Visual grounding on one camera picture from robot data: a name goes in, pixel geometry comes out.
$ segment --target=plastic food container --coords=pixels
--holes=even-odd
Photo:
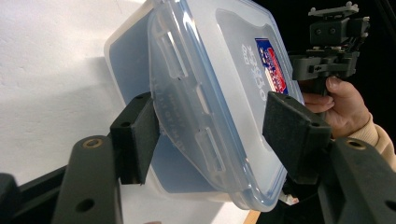
[[[242,209],[271,210],[286,170],[262,136],[267,92],[303,101],[271,13],[248,0],[145,5],[130,27],[146,21],[148,57],[139,70],[149,74],[165,134],[211,188]],[[109,52],[126,33],[113,36]]]

